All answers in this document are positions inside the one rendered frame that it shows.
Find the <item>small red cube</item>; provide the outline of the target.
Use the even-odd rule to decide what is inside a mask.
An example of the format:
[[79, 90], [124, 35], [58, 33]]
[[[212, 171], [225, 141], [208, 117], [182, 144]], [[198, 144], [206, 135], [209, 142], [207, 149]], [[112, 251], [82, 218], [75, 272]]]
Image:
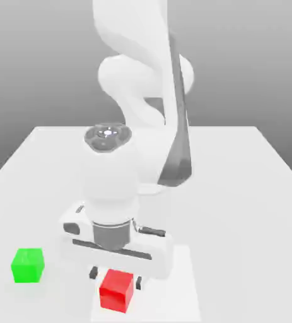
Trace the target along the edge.
[[100, 306], [126, 313], [134, 294], [134, 275], [109, 269], [99, 287]]

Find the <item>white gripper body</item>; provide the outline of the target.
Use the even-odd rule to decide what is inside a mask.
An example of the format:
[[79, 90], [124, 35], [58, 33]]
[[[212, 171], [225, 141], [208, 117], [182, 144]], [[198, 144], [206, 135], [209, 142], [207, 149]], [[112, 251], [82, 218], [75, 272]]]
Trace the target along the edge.
[[65, 260], [156, 279], [167, 278], [173, 262], [173, 242], [168, 235], [137, 234], [125, 247], [113, 251], [66, 235], [59, 239], [59, 251]]

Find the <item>small green cube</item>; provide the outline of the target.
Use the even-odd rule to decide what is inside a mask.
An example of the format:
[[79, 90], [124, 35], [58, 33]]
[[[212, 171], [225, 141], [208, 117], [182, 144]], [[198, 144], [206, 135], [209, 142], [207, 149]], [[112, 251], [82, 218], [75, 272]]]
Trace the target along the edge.
[[11, 263], [15, 283], [39, 283], [44, 268], [41, 248], [19, 248]]

